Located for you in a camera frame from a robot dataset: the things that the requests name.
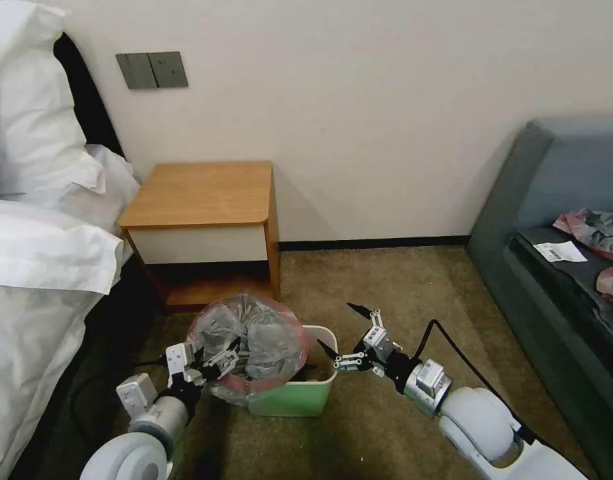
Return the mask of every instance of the light switch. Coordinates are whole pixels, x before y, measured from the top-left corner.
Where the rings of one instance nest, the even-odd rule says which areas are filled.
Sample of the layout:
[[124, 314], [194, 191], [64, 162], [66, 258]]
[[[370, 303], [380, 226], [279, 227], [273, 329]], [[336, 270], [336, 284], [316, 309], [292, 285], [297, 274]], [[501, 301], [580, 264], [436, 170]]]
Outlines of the light switch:
[[148, 55], [158, 88], [189, 86], [180, 52], [158, 52]]
[[146, 53], [119, 53], [115, 56], [127, 86], [132, 89], [152, 89], [158, 84]]

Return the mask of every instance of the gray sofa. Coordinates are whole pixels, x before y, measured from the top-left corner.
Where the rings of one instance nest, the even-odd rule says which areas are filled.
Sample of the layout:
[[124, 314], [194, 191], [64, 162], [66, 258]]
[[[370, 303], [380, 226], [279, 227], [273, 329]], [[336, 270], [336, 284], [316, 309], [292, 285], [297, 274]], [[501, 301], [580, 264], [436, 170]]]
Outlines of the gray sofa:
[[467, 251], [589, 460], [613, 479], [613, 306], [531, 247], [567, 240], [549, 226], [585, 207], [613, 211], [613, 117], [531, 121]]

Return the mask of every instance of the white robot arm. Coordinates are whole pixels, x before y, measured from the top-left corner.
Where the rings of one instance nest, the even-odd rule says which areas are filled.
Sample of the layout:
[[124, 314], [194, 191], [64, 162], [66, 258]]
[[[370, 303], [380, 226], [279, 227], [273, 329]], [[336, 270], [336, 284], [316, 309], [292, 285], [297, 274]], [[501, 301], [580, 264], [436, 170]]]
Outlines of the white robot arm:
[[[485, 479], [585, 479], [563, 456], [537, 440], [535, 434], [521, 424], [502, 399], [490, 390], [461, 387], [449, 393], [452, 379], [444, 372], [444, 367], [431, 359], [424, 363], [419, 359], [433, 323], [429, 324], [418, 351], [409, 357], [390, 340], [379, 310], [349, 306], [368, 317], [373, 326], [355, 347], [355, 353], [350, 355], [338, 355], [320, 342], [334, 360], [336, 370], [370, 369], [379, 377], [387, 376], [394, 382], [396, 390], [413, 400], [427, 417], [439, 417], [442, 434]], [[472, 367], [444, 329], [437, 325]], [[505, 456], [513, 444], [519, 450], [517, 458], [505, 467], [495, 467], [493, 463]]]
[[[338, 355], [328, 345], [322, 348], [339, 371], [371, 370], [388, 377], [396, 390], [413, 400], [429, 418], [439, 417], [442, 434], [460, 454], [490, 480], [583, 480], [585, 476], [563, 456], [539, 441], [502, 399], [489, 389], [468, 387], [450, 392], [452, 379], [444, 367], [419, 359], [430, 333], [429, 324], [418, 351], [409, 357], [390, 340], [380, 311], [349, 304], [370, 318], [373, 326], [354, 353]], [[458, 354], [468, 359], [438, 327]], [[166, 350], [169, 386], [157, 394], [151, 378], [141, 373], [128, 378], [116, 390], [131, 417], [129, 432], [104, 444], [89, 460], [81, 480], [165, 480], [173, 470], [176, 446], [185, 426], [193, 418], [202, 388], [222, 378], [238, 361], [237, 342], [212, 359], [202, 362], [203, 353], [192, 343], [179, 343]], [[515, 444], [519, 455], [511, 464], [493, 463]]]
[[166, 350], [169, 383], [156, 392], [146, 373], [129, 377], [116, 392], [129, 417], [129, 432], [106, 442], [87, 462], [81, 480], [165, 480], [173, 471], [176, 447], [195, 413], [203, 387], [233, 370], [239, 341], [203, 361], [190, 342]]

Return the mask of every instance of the wooden nightstand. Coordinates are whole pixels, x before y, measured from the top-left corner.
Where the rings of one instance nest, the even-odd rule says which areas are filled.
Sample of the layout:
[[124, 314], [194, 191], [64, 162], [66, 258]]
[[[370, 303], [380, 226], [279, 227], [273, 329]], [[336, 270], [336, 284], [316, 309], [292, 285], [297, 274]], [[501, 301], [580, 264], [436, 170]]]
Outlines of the wooden nightstand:
[[240, 289], [278, 298], [271, 162], [156, 165], [118, 225], [167, 311], [197, 311]]

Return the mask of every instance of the receipt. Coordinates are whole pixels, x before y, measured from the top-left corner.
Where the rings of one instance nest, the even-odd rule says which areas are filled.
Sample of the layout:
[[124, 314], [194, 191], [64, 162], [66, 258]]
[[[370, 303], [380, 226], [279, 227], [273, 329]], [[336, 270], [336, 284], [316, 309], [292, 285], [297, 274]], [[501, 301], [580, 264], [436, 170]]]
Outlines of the receipt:
[[533, 245], [533, 247], [542, 254], [546, 261], [551, 263], [556, 261], [588, 261], [571, 241], [564, 243], [538, 243]]

